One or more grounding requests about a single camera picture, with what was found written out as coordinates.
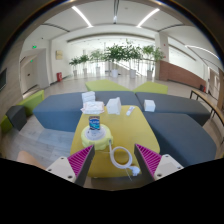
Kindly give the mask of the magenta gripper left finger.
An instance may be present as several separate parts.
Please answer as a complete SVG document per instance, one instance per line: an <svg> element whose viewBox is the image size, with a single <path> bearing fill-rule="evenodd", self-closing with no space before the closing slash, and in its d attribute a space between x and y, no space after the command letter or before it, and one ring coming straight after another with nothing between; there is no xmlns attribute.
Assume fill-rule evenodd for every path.
<svg viewBox="0 0 224 224"><path fill-rule="evenodd" d="M68 157L68 161L75 173L75 184L83 186L95 155L95 148L90 145Z"/></svg>

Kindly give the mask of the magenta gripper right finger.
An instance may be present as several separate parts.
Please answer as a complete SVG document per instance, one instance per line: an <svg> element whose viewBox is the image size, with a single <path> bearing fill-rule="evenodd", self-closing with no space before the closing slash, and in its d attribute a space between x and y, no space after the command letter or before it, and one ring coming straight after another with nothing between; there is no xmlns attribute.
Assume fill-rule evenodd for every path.
<svg viewBox="0 0 224 224"><path fill-rule="evenodd" d="M135 145L134 154L137 158L143 177L147 181L154 181L154 174L162 156L139 144Z"/></svg>

